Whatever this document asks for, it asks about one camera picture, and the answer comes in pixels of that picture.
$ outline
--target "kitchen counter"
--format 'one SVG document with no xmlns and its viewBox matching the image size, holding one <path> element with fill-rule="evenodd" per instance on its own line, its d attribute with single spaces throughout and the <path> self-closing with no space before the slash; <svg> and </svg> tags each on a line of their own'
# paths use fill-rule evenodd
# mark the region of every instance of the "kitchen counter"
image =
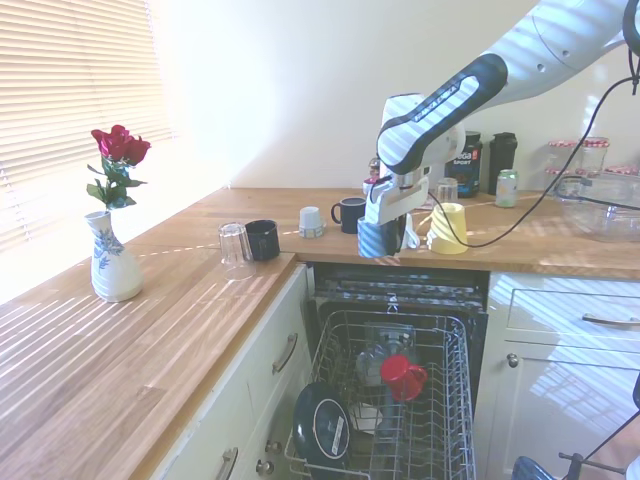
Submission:
<svg viewBox="0 0 640 480">
<path fill-rule="evenodd" d="M 227 282 L 213 249 L 132 246 L 143 291 L 98 299 L 89 262 L 0 307 L 0 478 L 148 478 L 295 266 Z"/>
<path fill-rule="evenodd" d="M 516 208 L 498 208 L 495 197 L 480 194 L 462 200 L 466 205 L 468 241 L 491 240 L 510 227 L 539 197 L 522 194 Z M 350 189 L 232 189 L 221 190 L 173 216 L 131 243 L 175 247 L 218 247 L 218 226 L 269 218 L 278 222 L 280 248 L 309 262 L 372 263 L 503 272 L 529 272 L 618 279 L 640 279 L 638 243 L 602 243 L 581 234 L 564 216 L 560 205 L 545 199 L 523 224 L 494 245 L 469 249 L 460 255 L 438 255 L 424 245 L 429 212 L 414 213 L 422 238 L 417 250 L 395 257 L 365 259 L 358 255 L 356 235 L 340 232 L 331 221 L 331 206 L 341 198 L 362 196 Z M 328 222 L 318 239 L 298 236 L 300 208 L 315 205 Z"/>
<path fill-rule="evenodd" d="M 222 190 L 129 242 L 141 294 L 107 304 L 89 261 L 0 306 L 0 478 L 146 479 L 238 351 L 295 262 L 345 262 L 640 279 L 637 244 L 604 244 L 575 231 L 545 201 L 512 235 L 462 255 L 424 247 L 367 260 L 355 235 L 329 224 L 297 234 L 298 212 L 354 190 Z M 466 201 L 471 242 L 493 238 L 531 204 Z M 426 212 L 414 221 L 426 233 Z M 272 218 L 283 253 L 257 275 L 224 280 L 218 226 Z"/>
</svg>

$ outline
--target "wire rack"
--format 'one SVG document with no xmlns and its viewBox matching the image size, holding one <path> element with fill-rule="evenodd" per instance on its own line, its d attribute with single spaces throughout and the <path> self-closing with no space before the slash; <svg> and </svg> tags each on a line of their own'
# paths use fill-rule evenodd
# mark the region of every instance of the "wire rack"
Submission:
<svg viewBox="0 0 640 480">
<path fill-rule="evenodd" d="M 413 401 L 395 401 L 377 379 L 363 378 L 358 357 L 390 338 L 395 339 L 391 353 L 407 354 L 429 375 Z M 297 455 L 290 434 L 285 456 L 293 478 L 310 478 L 318 469 L 345 479 L 475 480 L 467 345 L 458 319 L 334 312 L 313 362 L 310 382 L 320 380 L 329 383 L 350 410 L 354 432 L 347 469 L 307 463 Z"/>
</svg>

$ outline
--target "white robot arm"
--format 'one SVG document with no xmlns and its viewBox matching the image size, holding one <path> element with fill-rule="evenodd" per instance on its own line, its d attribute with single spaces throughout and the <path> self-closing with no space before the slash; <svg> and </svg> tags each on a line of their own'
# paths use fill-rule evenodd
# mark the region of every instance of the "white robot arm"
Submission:
<svg viewBox="0 0 640 480">
<path fill-rule="evenodd" d="M 509 32 L 428 97 L 387 100 L 378 136 L 381 177 L 365 220 L 378 225 L 423 205 L 425 167 L 464 148 L 473 112 L 544 93 L 626 43 L 640 55 L 638 0 L 541 0 Z"/>
</svg>

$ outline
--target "window blind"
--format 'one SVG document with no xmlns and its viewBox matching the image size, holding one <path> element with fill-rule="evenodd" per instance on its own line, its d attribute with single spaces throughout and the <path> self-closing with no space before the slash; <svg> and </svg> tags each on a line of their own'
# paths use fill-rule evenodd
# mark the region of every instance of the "window blind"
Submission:
<svg viewBox="0 0 640 480">
<path fill-rule="evenodd" d="M 0 3 L 0 252 L 79 214 L 91 130 L 172 137 L 154 47 L 143 0 Z"/>
</svg>

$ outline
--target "dishwasher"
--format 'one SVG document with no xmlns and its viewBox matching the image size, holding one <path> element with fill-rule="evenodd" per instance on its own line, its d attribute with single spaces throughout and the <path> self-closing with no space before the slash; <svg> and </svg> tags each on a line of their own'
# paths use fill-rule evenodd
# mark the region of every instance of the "dishwasher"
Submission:
<svg viewBox="0 0 640 480">
<path fill-rule="evenodd" d="M 313 272 L 309 383 L 329 383 L 354 424 L 346 468 L 334 470 L 335 478 L 474 480 L 489 274 L 340 264 L 314 264 Z M 394 400 L 376 378 L 385 352 L 403 353 L 428 372 L 415 400 Z M 290 478 L 326 474 L 297 455 L 292 438 Z"/>
</svg>

